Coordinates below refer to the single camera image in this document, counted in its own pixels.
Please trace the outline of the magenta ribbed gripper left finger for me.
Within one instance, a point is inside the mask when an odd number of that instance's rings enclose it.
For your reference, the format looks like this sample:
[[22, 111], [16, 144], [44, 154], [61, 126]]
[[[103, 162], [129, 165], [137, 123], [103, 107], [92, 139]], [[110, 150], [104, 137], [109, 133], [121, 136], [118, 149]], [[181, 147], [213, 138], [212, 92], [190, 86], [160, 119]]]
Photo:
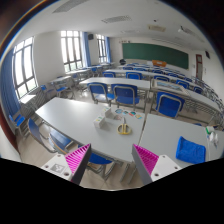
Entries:
[[42, 169], [79, 185], [90, 156], [91, 145], [87, 144], [66, 155], [56, 154]]

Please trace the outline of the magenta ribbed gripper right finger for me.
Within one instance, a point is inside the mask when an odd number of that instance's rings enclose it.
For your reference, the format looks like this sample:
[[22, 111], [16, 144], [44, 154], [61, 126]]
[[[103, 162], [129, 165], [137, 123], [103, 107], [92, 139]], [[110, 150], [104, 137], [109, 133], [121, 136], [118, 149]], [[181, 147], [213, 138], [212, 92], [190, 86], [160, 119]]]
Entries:
[[136, 144], [132, 146], [132, 156], [144, 185], [181, 170], [167, 155], [158, 156]]

